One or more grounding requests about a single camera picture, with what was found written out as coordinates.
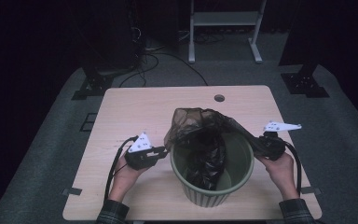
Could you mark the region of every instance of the plaid sleeve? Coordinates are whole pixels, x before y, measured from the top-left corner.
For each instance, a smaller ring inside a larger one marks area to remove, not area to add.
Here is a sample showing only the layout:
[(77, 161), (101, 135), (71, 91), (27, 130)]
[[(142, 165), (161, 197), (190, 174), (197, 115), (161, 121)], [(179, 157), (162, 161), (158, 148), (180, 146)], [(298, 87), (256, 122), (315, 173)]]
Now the plaid sleeve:
[(292, 199), (279, 203), (284, 222), (288, 224), (316, 223), (303, 199)]
[(129, 209), (123, 203), (106, 200), (103, 203), (100, 215), (97, 217), (96, 224), (125, 224), (124, 220)]

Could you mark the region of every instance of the wooden table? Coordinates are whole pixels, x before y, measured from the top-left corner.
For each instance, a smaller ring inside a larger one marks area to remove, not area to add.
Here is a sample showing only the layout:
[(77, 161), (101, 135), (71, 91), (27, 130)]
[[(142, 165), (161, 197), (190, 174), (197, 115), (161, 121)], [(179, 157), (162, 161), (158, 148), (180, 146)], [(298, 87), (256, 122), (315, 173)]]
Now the wooden table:
[[(225, 101), (216, 102), (216, 94), (224, 95)], [(117, 149), (126, 139), (141, 132), (147, 133), (154, 146), (163, 146), (173, 111), (178, 107), (214, 109), (234, 118), (254, 136), (261, 135), (270, 120), (283, 122), (266, 86), (110, 89), (103, 98), (76, 174), (73, 188), (82, 189), (81, 194), (69, 195), (63, 217), (67, 220), (96, 219), (103, 205), (104, 187)], [(288, 132), (280, 132), (280, 137), (291, 143)], [(303, 173), (302, 186), (309, 185)], [(312, 215), (321, 217), (315, 195), (310, 193), (301, 197), (306, 200)], [(231, 193), (221, 205), (213, 208), (196, 206), (183, 193), (167, 156), (140, 176), (124, 204), (130, 207), (127, 220), (241, 220), (282, 218), (278, 205), (281, 200), (282, 196), (264, 165), (255, 161), (248, 182)]]

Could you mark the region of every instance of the right hand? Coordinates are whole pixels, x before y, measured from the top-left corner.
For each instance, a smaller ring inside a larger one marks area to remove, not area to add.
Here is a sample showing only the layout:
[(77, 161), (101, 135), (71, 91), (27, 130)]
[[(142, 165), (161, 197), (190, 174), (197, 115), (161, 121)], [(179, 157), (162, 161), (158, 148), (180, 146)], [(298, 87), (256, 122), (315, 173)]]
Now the right hand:
[(261, 156), (255, 157), (266, 166), (269, 177), (278, 187), (284, 200), (299, 198), (294, 180), (294, 161), (289, 154), (283, 153), (276, 161)]

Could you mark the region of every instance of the dark background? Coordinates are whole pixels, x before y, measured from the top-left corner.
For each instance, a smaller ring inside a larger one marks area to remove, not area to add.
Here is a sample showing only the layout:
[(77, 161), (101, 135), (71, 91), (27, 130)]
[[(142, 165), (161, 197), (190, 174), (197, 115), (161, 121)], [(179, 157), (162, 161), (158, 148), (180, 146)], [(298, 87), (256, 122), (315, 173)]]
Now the dark background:
[[(150, 4), (162, 4), (158, 1)], [(258, 3), (196, 2), (199, 10), (246, 10)], [(175, 27), (187, 29), (189, 1), (172, 4), (178, 18), (172, 20), (177, 22)], [(164, 15), (172, 13), (161, 11), (160, 16)], [(99, 30), (92, 26), (95, 20), (86, 0), (0, 1), (0, 198), (62, 85), (82, 66), (78, 53), (87, 44), (78, 31), (95, 37), (91, 43), (96, 46), (104, 46)], [(262, 24), (264, 32), (291, 28), (282, 65), (302, 64), (316, 55), (358, 109), (358, 1), (268, 1)], [(107, 48), (113, 52), (102, 51), (102, 55), (116, 63), (115, 53), (123, 49)], [(95, 59), (95, 52), (89, 52), (89, 57)]]

